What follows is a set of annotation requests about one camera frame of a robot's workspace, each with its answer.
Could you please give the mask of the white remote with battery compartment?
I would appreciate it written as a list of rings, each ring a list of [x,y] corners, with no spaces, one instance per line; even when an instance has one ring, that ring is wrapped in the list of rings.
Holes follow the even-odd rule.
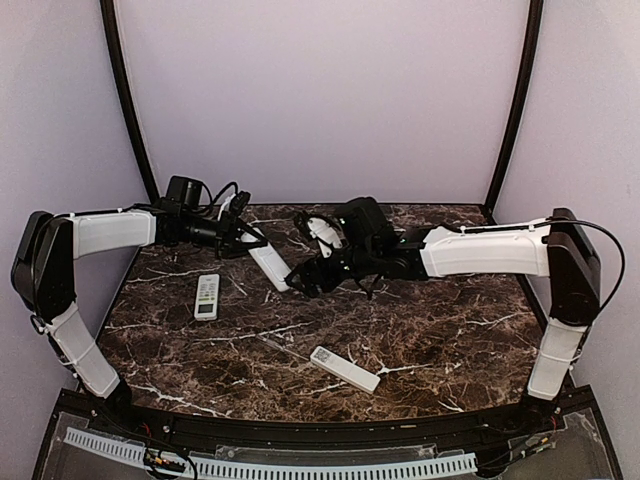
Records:
[[[291,269],[270,242],[266,242],[265,246],[250,248],[249,253],[279,292],[290,289],[285,279]]]

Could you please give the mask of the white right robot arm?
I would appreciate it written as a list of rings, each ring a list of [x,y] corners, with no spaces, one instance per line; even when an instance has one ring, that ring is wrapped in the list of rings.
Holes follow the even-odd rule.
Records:
[[[338,206],[324,231],[300,213],[296,227],[315,239],[320,254],[296,266],[286,284],[315,298],[343,281],[368,276],[427,280],[459,274],[521,274],[546,277],[552,305],[532,369],[528,396],[510,413],[521,434],[534,432],[549,416],[601,311],[600,260],[573,212],[557,208],[547,219],[511,225],[394,230],[379,204],[359,197]]]

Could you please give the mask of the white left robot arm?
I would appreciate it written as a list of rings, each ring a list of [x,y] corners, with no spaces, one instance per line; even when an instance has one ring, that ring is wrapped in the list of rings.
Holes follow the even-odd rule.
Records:
[[[153,207],[85,214],[33,212],[11,270],[11,283],[32,314],[32,324],[83,387],[106,401],[103,421],[120,436],[141,427],[140,412],[127,402],[131,390],[105,358],[77,304],[75,262],[81,257],[129,247],[191,243],[236,258],[264,247],[266,238],[239,215],[218,220]]]

